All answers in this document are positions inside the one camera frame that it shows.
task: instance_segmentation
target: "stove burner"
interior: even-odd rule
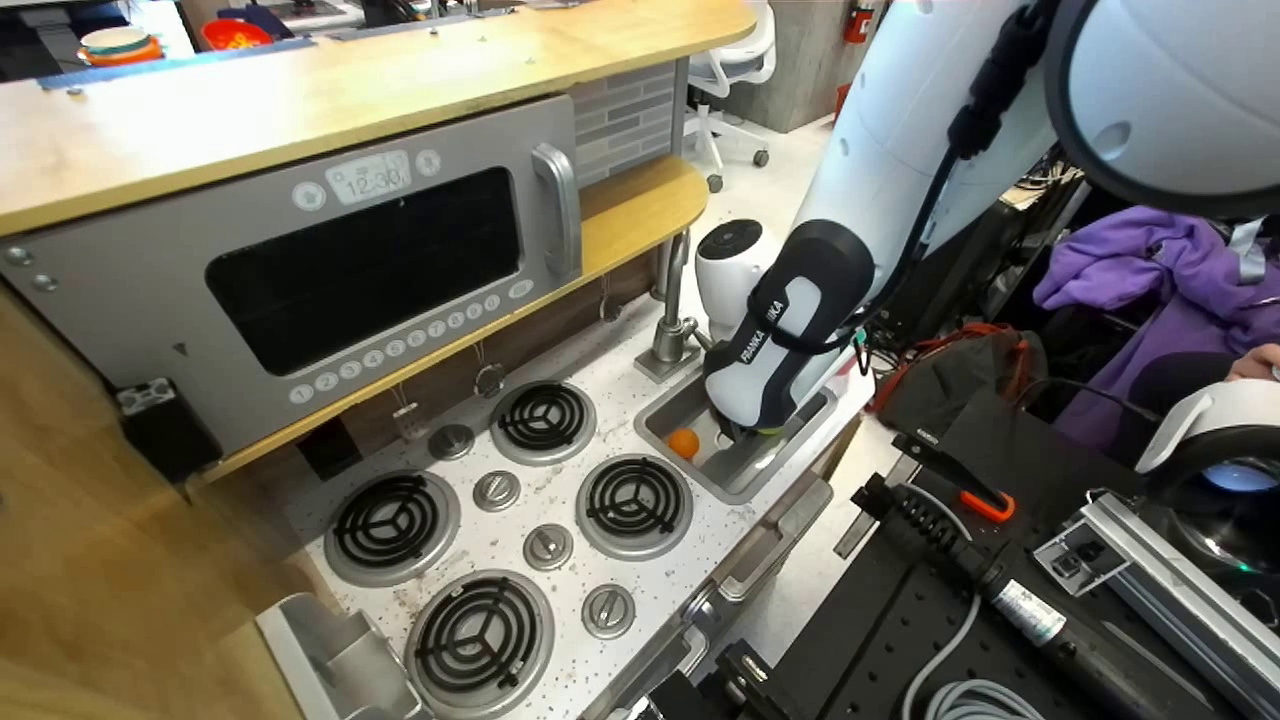
[[[556,465],[579,450],[597,416],[593,405],[565,384],[528,384],[497,409],[497,448],[525,465]]]
[[[444,715],[491,715],[538,678],[550,657],[550,607],[525,576],[463,576],[416,619],[408,668]]]
[[[576,497],[582,536],[608,557],[658,557],[689,526],[689,486],[655,458],[617,458]]]
[[[356,492],[324,536],[337,576],[395,585],[430,562],[457,533],[457,497],[437,475],[382,475]]]

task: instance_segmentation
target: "toy stove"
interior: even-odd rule
[[[678,384],[636,373],[642,332],[593,332],[597,358],[543,357],[444,410],[472,430],[463,450],[405,440],[285,504],[311,536],[304,572],[367,619],[422,715],[604,715],[759,524],[636,430]]]

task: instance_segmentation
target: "oven door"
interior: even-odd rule
[[[3,277],[111,384],[249,448],[579,277],[570,103],[32,232]]]

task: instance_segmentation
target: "white robot link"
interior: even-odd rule
[[[781,427],[905,258],[960,236],[1052,145],[1137,204],[1280,204],[1276,0],[890,0],[771,264],[723,222],[694,256],[708,405]]]

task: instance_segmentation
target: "fabric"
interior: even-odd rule
[[[1054,416],[1054,427],[1076,442],[1113,450],[1137,374],[1161,357],[1228,353],[1280,339],[1280,258],[1268,258],[1258,279],[1239,277],[1239,256],[1196,216],[1127,206],[1067,236],[1034,305],[1054,306],[1127,306],[1154,294],[1161,306],[1137,335],[1088,380],[1092,392]]]

